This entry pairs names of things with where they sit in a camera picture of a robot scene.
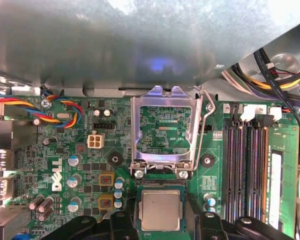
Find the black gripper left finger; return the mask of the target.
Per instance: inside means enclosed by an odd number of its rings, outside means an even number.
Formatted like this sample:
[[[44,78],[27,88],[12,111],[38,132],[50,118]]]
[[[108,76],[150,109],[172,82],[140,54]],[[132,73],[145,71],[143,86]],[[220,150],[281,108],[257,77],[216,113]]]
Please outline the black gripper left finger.
[[[117,211],[101,222],[92,216],[78,216],[43,237],[44,240],[137,240],[131,216]]]

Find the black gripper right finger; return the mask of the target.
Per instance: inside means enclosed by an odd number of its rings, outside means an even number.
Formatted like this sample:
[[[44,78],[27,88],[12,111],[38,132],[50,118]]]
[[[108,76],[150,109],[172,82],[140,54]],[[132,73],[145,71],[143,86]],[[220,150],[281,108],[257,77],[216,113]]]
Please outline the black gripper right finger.
[[[200,215],[200,238],[202,240],[291,240],[281,231],[250,217],[239,217],[235,222],[222,220],[214,212]]]

